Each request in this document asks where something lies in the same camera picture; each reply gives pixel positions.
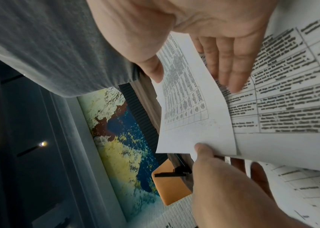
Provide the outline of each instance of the gray shirt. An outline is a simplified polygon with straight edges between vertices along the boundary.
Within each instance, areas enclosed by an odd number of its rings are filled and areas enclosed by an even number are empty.
[[[104,39],[86,0],[0,0],[0,60],[64,97],[139,75]]]

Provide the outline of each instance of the black clip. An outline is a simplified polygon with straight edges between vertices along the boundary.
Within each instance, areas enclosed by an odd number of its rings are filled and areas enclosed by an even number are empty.
[[[176,167],[173,172],[161,172],[154,174],[154,177],[186,177],[187,174],[191,174],[191,168],[186,164],[180,154],[175,154],[180,162],[180,166]]]

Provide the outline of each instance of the gray sleeve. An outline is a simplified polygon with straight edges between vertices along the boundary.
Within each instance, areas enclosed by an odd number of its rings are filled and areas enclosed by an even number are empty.
[[[0,60],[64,97],[139,75],[104,39],[86,0],[0,0]]]

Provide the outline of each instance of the hand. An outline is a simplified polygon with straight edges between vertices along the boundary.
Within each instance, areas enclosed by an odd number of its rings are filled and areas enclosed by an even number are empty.
[[[260,164],[251,165],[249,179],[244,160],[232,159],[229,165],[205,144],[195,150],[192,208],[199,228],[308,227],[277,207]]]
[[[170,31],[191,34],[210,74],[231,92],[250,76],[277,0],[87,0],[107,41],[156,82]]]

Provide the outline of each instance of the orange object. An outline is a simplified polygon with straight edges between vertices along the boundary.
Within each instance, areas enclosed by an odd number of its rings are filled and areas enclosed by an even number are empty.
[[[151,174],[160,198],[166,206],[191,194],[180,177],[154,177],[154,174],[172,172],[173,170],[174,166],[168,159]]]

